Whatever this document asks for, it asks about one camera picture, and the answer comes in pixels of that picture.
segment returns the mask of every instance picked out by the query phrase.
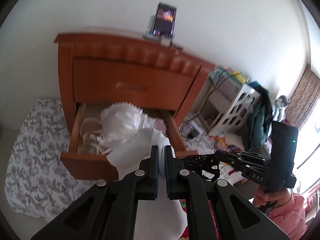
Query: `white bra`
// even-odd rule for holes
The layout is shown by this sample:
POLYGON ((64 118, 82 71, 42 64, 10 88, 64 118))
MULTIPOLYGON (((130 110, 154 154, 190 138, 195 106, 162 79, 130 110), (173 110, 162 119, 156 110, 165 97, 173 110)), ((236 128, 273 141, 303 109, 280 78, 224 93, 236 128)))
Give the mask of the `white bra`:
POLYGON ((80 136, 84 145, 96 148, 97 154, 107 155, 142 129, 147 117, 141 108, 130 103, 115 103, 101 112, 100 119, 85 118, 80 126, 80 136), (83 133, 83 126, 89 122, 101 128, 83 133))

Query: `curtain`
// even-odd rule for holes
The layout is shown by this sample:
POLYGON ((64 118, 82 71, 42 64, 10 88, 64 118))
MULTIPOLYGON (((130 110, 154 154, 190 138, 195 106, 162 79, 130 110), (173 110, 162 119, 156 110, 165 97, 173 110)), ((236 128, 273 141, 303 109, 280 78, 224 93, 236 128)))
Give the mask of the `curtain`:
POLYGON ((285 110, 288 123, 300 131, 320 99, 320 79, 307 65, 285 110))

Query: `pink sleeve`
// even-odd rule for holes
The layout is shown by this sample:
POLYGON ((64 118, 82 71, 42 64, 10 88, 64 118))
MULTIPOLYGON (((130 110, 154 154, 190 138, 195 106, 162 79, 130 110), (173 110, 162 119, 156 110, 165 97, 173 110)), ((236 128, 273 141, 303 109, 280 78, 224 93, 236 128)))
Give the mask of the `pink sleeve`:
POLYGON ((291 200, 278 208, 273 208, 269 218, 279 226, 291 240, 299 240, 307 230, 303 197, 293 194, 291 200))

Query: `smartphone screen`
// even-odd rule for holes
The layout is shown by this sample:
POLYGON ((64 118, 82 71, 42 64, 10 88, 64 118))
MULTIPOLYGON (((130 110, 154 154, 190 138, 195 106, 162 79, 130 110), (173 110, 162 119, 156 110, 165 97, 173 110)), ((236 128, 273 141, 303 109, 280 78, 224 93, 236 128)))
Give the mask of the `smartphone screen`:
POLYGON ((158 4, 156 20, 153 26, 153 35, 172 38, 176 11, 177 8, 172 5, 164 3, 158 4))

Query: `person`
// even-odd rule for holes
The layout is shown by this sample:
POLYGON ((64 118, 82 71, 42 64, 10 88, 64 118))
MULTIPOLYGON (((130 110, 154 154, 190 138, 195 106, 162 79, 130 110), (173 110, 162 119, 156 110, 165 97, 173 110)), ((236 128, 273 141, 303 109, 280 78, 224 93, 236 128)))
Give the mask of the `person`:
POLYGON ((290 240, 299 240, 307 230, 303 197, 292 194, 287 188, 265 193, 261 185, 258 185, 252 204, 259 208, 269 201, 276 201, 269 218, 290 237, 290 240))

